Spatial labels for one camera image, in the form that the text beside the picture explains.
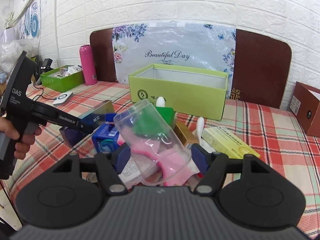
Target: transparent cup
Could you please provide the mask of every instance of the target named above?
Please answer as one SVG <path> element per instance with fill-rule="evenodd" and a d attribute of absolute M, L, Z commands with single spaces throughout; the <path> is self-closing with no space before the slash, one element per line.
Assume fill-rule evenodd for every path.
<path fill-rule="evenodd" d="M 184 148 L 172 128 L 147 99 L 117 114 L 114 123 L 131 149 L 143 184 L 162 184 L 189 163 L 191 152 Z"/>

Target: table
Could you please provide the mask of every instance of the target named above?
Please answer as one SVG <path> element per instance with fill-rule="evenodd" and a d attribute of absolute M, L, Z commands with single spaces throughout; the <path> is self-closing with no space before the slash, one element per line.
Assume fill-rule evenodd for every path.
<path fill-rule="evenodd" d="M 74 96 L 59 109 L 75 116 L 79 116 L 107 99 L 113 101 L 116 112 L 132 104 L 129 87 L 119 83 L 98 82 L 93 86 L 78 86 L 72 91 Z M 27 95 L 33 98 L 40 92 L 30 86 Z M 54 98 L 59 94 L 59 92 L 44 89 L 46 98 Z M 51 100 L 43 98 L 39 101 L 52 104 Z M 196 128 L 197 117 L 195 116 L 178 114 L 178 120 L 184 122 L 190 130 Z M 230 99 L 226 100 L 223 119 L 221 121 L 205 119 L 205 125 L 227 127 L 256 150 L 261 155 L 261 160 L 295 184 L 304 193 L 307 201 L 299 228 L 311 237 L 318 234 L 320 138 L 306 136 L 295 116 L 290 112 Z M 26 159 L 17 165 L 12 177 L 4 181 L 12 201 L 15 200 L 21 188 L 66 154 L 77 152 L 81 157 L 95 154 L 91 136 L 87 136 L 70 149 L 63 143 L 59 128 L 53 124 L 42 128 L 42 135 L 36 138 L 36 143 L 31 147 Z M 239 174 L 230 174 L 227 176 L 226 183 L 239 177 Z"/>

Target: yellow medicine box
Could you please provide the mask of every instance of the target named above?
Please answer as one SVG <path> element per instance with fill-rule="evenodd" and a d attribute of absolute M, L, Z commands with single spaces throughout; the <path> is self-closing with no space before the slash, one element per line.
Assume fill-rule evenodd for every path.
<path fill-rule="evenodd" d="M 230 133 L 225 127 L 205 128 L 202 133 L 202 138 L 215 148 L 217 152 L 225 153 L 231 159 L 243 159 L 245 154 L 252 154 L 260 158 L 260 154 L 237 136 Z"/>

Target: finger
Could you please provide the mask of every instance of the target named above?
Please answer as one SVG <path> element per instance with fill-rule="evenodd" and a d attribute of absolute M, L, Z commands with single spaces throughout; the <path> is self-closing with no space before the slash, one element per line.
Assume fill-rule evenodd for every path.
<path fill-rule="evenodd" d="M 28 145 L 33 145 L 36 141 L 36 137 L 34 134 L 25 134 L 22 137 L 22 142 Z"/>
<path fill-rule="evenodd" d="M 27 153 L 30 150 L 30 145 L 25 143 L 16 143 L 16 150 L 18 152 Z"/>
<path fill-rule="evenodd" d="M 22 152 L 15 151 L 15 152 L 14 152 L 14 156 L 15 156 L 17 159 L 23 160 L 23 159 L 26 157 L 26 154 L 25 154 L 25 153 L 22 153 Z"/>
<path fill-rule="evenodd" d="M 40 127 L 38 127 L 35 131 L 35 136 L 39 136 L 42 133 L 42 130 Z"/>
<path fill-rule="evenodd" d="M 6 136 L 13 140 L 18 140 L 20 137 L 18 131 L 13 127 L 12 123 L 3 117 L 0 117 L 0 131 L 4 132 Z"/>

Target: pink thermos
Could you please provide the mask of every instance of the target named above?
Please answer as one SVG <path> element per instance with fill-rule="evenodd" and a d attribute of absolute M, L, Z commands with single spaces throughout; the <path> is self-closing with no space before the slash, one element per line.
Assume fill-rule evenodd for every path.
<path fill-rule="evenodd" d="M 93 63 L 92 48 L 90 45 L 83 45 L 80 47 L 80 60 L 82 65 L 82 71 L 84 81 L 86 85 L 94 85 L 98 82 L 96 69 Z"/>

